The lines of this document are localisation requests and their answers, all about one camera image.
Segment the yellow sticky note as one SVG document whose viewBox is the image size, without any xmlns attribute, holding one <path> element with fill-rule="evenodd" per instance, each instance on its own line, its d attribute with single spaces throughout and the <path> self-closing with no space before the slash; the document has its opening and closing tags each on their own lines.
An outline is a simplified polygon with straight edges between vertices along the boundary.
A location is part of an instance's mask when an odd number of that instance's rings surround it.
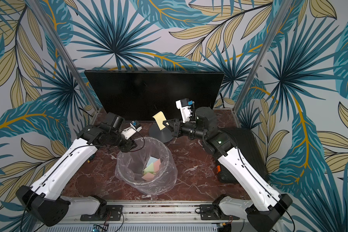
<svg viewBox="0 0 348 232">
<path fill-rule="evenodd" d="M 166 128 L 166 126 L 164 125 L 164 121 L 166 121 L 166 117 L 164 115 L 164 113 L 162 111 L 159 111 L 158 113 L 156 113 L 154 116 L 153 116 L 159 130 L 163 130 Z"/>
</svg>

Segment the green sticky note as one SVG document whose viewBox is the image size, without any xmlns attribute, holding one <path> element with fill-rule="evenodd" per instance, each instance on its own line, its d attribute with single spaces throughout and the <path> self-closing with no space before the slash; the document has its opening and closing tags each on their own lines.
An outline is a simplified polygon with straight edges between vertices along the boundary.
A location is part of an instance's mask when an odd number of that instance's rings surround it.
<svg viewBox="0 0 348 232">
<path fill-rule="evenodd" d="M 146 173 L 152 173 L 152 174 L 154 174 L 154 172 L 153 172 L 153 164 L 151 164 L 150 166 L 147 166 L 147 167 L 143 170 L 143 174 L 145 175 Z"/>
</svg>

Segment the pink sticky note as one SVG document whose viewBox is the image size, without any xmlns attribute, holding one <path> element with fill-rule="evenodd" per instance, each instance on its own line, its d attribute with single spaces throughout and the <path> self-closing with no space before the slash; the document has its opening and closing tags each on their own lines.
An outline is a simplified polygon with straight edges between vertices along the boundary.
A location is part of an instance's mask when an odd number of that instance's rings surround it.
<svg viewBox="0 0 348 232">
<path fill-rule="evenodd" d="M 160 159 L 157 159 L 155 162 L 153 162 L 153 172 L 157 173 L 160 170 L 161 161 Z"/>
<path fill-rule="evenodd" d="M 155 175 L 152 173 L 146 173 L 145 175 L 142 176 L 142 179 L 144 181 L 150 182 L 154 179 Z"/>
</svg>

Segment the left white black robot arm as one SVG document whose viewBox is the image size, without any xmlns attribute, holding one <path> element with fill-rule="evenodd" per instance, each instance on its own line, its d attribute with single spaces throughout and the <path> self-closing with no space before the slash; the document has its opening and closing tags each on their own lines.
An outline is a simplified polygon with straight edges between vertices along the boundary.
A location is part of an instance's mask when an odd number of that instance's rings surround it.
<svg viewBox="0 0 348 232">
<path fill-rule="evenodd" d="M 108 113 L 97 126 L 84 127 L 65 154 L 31 186 L 21 186 L 16 196 L 25 211 L 47 227 L 52 227 L 64 218 L 79 216 L 81 219 L 108 220 L 112 212 L 107 201 L 98 196 L 70 198 L 62 192 L 80 169 L 100 148 L 117 147 L 129 152 L 137 147 L 131 138 L 142 129 L 135 120 L 122 129 L 125 119 Z"/>
</svg>

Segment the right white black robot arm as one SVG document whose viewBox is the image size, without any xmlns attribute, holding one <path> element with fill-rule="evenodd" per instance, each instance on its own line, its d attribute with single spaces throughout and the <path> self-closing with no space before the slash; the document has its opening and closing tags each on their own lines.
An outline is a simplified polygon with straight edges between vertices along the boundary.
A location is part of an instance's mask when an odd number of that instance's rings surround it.
<svg viewBox="0 0 348 232">
<path fill-rule="evenodd" d="M 230 172 L 250 197 L 245 201 L 222 195 L 213 202 L 214 213 L 219 218 L 245 219 L 258 232 L 274 230 L 288 212 L 293 202 L 291 197 L 279 193 L 257 173 L 242 154 L 236 139 L 217 126 L 217 117 L 211 108 L 196 109 L 195 118 L 195 122 L 186 118 L 165 120 L 163 125 L 174 137 L 201 140 L 204 150 Z"/>
</svg>

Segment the grey round monitor stand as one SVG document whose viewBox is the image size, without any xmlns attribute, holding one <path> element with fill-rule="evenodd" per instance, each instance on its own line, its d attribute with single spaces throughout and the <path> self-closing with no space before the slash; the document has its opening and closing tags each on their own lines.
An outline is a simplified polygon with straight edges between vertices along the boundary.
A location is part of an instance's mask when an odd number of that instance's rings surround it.
<svg viewBox="0 0 348 232">
<path fill-rule="evenodd" d="M 166 137 L 163 133 L 163 130 L 159 130 L 155 122 L 150 127 L 148 134 L 150 137 L 155 138 L 161 141 L 162 143 L 168 143 L 174 138 L 174 137 Z"/>
</svg>

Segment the blue sticky note in bin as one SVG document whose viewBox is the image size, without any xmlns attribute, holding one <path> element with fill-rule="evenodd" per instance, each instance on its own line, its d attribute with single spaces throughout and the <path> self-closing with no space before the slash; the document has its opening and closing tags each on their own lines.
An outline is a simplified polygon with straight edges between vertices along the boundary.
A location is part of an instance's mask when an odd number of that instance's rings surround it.
<svg viewBox="0 0 348 232">
<path fill-rule="evenodd" d="M 155 157 L 150 157 L 148 162 L 147 162 L 147 166 L 150 166 L 152 163 L 156 162 L 158 159 Z"/>
</svg>

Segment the pink sticky note in bin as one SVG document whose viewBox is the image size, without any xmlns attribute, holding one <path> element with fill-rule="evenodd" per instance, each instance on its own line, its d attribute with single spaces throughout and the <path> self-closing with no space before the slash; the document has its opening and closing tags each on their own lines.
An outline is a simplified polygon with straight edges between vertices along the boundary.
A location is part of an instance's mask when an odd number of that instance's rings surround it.
<svg viewBox="0 0 348 232">
<path fill-rule="evenodd" d="M 150 182 L 154 179 L 155 175 L 152 173 L 146 173 L 145 175 L 142 176 L 142 179 L 144 181 Z"/>
</svg>

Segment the black plastic tool case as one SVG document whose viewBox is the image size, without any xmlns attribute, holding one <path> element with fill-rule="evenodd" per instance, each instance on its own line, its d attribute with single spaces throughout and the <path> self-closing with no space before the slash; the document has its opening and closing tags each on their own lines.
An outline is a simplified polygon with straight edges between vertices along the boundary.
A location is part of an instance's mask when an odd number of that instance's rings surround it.
<svg viewBox="0 0 348 232">
<path fill-rule="evenodd" d="M 256 170 L 256 172 L 269 182 L 269 174 L 262 158 L 262 153 L 258 149 L 256 139 L 251 130 L 228 127 L 220 129 L 222 132 L 228 134 L 232 138 L 237 147 L 240 148 L 242 155 L 248 163 Z M 217 177 L 221 183 L 238 184 L 237 179 L 218 161 L 216 161 Z"/>
</svg>

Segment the green handled screwdriver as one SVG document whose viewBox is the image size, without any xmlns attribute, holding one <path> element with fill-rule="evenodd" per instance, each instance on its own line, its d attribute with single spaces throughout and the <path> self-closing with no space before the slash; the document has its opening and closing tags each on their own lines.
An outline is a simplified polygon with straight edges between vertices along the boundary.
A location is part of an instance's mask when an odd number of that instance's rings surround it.
<svg viewBox="0 0 348 232">
<path fill-rule="evenodd" d="M 88 158 L 88 163 L 90 163 L 93 159 L 94 159 L 95 155 L 91 155 L 89 158 Z"/>
</svg>

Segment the aluminium front rail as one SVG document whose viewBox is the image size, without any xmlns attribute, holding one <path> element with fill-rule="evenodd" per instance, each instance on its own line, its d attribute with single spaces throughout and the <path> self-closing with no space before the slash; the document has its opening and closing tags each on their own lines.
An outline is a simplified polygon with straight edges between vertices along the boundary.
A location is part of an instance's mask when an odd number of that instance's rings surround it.
<svg viewBox="0 0 348 232">
<path fill-rule="evenodd" d="M 124 220 L 126 223 L 180 223 L 197 221 L 208 221 L 212 223 L 228 222 L 227 220 L 201 220 L 200 215 L 195 213 L 195 209 L 197 209 L 199 205 L 217 206 L 225 215 L 233 216 L 233 220 L 247 219 L 248 215 L 256 212 L 256 207 L 252 201 L 233 199 L 231 197 L 225 197 L 220 201 L 215 201 L 213 203 L 205 201 L 108 201 L 103 203 L 99 209 L 106 205 L 123 205 L 121 220 Z M 82 215 L 92 214 L 94 213 L 83 213 L 81 208 L 78 206 L 76 209 L 70 210 L 44 210 L 44 215 L 39 216 L 38 219 L 46 226 L 51 227 L 58 223 L 66 223 L 72 220 L 80 222 L 80 217 Z"/>
</svg>

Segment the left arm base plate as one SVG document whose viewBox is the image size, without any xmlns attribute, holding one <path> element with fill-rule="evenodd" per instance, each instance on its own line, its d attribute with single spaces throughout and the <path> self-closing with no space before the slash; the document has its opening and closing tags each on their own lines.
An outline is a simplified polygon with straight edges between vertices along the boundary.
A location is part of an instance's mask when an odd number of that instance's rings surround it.
<svg viewBox="0 0 348 232">
<path fill-rule="evenodd" d="M 106 205 L 92 215 L 82 215 L 81 221 L 120 221 L 123 205 Z"/>
</svg>

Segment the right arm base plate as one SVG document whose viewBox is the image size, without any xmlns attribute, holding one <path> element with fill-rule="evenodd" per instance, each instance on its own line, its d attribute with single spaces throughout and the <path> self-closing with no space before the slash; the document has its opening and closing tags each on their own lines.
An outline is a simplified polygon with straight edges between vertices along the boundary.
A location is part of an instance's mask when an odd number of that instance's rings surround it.
<svg viewBox="0 0 348 232">
<path fill-rule="evenodd" d="M 214 205 L 199 205 L 195 213 L 200 215 L 201 220 L 227 220 L 232 221 L 233 216 L 227 216 L 220 208 Z"/>
</svg>

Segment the aluminium frame post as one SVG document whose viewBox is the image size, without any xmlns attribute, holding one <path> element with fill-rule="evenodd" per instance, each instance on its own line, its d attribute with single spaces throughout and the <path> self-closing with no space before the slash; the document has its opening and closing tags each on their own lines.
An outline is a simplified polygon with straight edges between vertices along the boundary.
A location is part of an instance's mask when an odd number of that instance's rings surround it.
<svg viewBox="0 0 348 232">
<path fill-rule="evenodd" d="M 271 29 L 266 34 L 265 40 L 256 56 L 255 62 L 250 69 L 250 72 L 244 82 L 243 88 L 238 96 L 238 99 L 234 105 L 233 113 L 237 116 L 238 111 L 241 108 L 242 102 L 247 95 L 248 89 L 250 88 L 252 81 L 257 73 L 257 70 L 262 62 L 264 56 L 266 55 L 274 37 L 276 36 L 280 25 L 283 23 L 285 15 L 288 13 L 288 10 L 292 4 L 292 0 L 283 1 L 280 5 L 279 10 L 276 13 L 275 18 L 272 21 Z"/>
<path fill-rule="evenodd" d="M 50 40 L 53 42 L 55 49 L 58 51 L 60 57 L 66 63 L 67 67 L 69 68 L 69 71 L 71 72 L 74 79 L 78 83 L 80 89 L 85 94 L 85 97 L 87 98 L 89 104 L 92 106 L 92 108 L 95 111 L 98 112 L 100 108 L 96 104 L 95 99 L 90 94 L 90 91 L 88 90 L 84 80 L 82 79 L 77 67 L 75 66 L 73 60 L 71 59 L 71 56 L 67 52 L 67 49 L 65 45 L 63 44 L 63 41 L 58 35 L 55 17 L 47 15 L 44 8 L 41 6 L 40 1 L 29 0 L 28 5 L 34 11 L 35 16 L 37 17 L 39 22 L 42 24 L 43 29 L 48 34 Z"/>
</svg>

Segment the left aluminium frame post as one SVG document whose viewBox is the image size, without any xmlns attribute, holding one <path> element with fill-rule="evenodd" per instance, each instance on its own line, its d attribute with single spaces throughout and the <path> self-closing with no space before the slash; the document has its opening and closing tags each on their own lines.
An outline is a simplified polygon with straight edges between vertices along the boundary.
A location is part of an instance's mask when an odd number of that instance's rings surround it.
<svg viewBox="0 0 348 232">
<path fill-rule="evenodd" d="M 58 35 L 55 17 L 47 15 L 44 8 L 41 6 L 40 1 L 29 0 L 28 5 L 34 11 L 35 16 L 37 17 L 39 22 L 42 24 L 43 29 L 48 34 L 50 40 L 53 42 L 55 49 L 58 51 L 60 57 L 66 63 L 67 67 L 69 68 L 69 71 L 71 72 L 74 79 L 78 83 L 80 89 L 85 94 L 85 97 L 87 98 L 89 104 L 92 106 L 92 108 L 95 111 L 98 112 L 100 108 L 96 104 L 95 99 L 90 94 L 90 91 L 88 90 L 84 80 L 82 79 L 77 67 L 75 66 L 73 60 L 71 59 L 71 56 L 67 52 L 67 49 L 65 45 L 63 44 L 63 41 Z"/>
</svg>

